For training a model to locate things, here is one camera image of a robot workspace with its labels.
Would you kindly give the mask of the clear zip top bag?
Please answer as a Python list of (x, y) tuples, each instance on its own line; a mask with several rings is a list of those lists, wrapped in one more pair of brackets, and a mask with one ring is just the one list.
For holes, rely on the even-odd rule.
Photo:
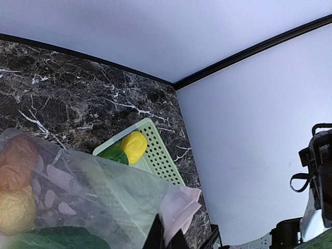
[(18, 135), (31, 138), (37, 162), (28, 186), (36, 204), (28, 231), (7, 236), (1, 248), (34, 229), (84, 227), (110, 248), (143, 248), (156, 215), (163, 225), (165, 247), (181, 229), (185, 234), (201, 191), (172, 183), (116, 161), (75, 150), (9, 128), (1, 133), (1, 150)]

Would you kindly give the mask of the yellow lemon toy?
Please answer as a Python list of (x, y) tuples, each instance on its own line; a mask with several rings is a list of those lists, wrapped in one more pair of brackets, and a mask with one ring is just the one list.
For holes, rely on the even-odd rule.
[(133, 131), (125, 136), (120, 149), (126, 154), (129, 164), (137, 163), (147, 148), (147, 139), (139, 131)]

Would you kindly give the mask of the green pepper toy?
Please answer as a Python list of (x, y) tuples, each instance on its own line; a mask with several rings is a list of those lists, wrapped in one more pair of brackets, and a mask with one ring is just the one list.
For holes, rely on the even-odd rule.
[(108, 147), (98, 154), (99, 157), (116, 161), (122, 164), (129, 164), (127, 155), (119, 147)]

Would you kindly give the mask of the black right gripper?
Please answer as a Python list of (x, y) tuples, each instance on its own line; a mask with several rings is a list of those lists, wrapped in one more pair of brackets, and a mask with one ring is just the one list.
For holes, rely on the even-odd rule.
[(314, 222), (331, 228), (331, 124), (318, 123), (312, 127), (309, 145), (299, 152), (303, 167), (308, 173), (299, 173), (298, 179), (306, 182), (298, 189), (309, 187), (307, 214), (303, 216), (303, 227), (310, 228)]

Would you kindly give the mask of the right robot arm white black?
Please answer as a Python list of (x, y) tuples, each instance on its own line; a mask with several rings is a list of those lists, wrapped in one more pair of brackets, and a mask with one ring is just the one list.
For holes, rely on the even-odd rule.
[(308, 172), (293, 175), (289, 185), (297, 193), (309, 190), (305, 213), (279, 222), (270, 232), (270, 248), (294, 248), (331, 228), (331, 123), (312, 127), (309, 145), (299, 157)]

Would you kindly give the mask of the brown mushroom toy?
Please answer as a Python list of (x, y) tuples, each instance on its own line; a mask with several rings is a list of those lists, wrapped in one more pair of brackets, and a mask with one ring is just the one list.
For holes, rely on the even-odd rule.
[(37, 149), (26, 135), (10, 139), (1, 150), (1, 191), (28, 186), (37, 162)]

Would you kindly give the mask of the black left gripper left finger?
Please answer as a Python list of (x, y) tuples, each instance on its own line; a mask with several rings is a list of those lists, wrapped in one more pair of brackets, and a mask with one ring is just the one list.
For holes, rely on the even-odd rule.
[(148, 236), (143, 245), (143, 249), (164, 249), (165, 242), (163, 237), (163, 225), (159, 215), (155, 216)]

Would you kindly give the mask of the green white bok choy toy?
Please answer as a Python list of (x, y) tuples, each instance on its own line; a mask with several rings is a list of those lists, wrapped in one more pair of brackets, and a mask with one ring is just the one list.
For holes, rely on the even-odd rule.
[(34, 229), (17, 236), (9, 248), (110, 248), (84, 227), (61, 226)]

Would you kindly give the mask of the pale yellow walnut toy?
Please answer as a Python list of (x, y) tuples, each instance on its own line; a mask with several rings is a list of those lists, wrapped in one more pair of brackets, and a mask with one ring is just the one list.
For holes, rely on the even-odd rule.
[(1, 233), (11, 236), (31, 229), (36, 204), (31, 186), (1, 192)]

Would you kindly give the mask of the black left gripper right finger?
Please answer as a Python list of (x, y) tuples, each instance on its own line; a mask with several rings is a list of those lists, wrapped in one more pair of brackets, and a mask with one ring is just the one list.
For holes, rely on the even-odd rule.
[(181, 229), (168, 243), (167, 249), (190, 249)]

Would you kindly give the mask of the dark green cucumber toy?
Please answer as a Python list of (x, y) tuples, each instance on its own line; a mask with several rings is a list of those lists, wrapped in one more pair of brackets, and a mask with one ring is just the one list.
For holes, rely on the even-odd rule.
[(324, 231), (319, 236), (297, 246), (295, 249), (332, 249), (331, 228)]

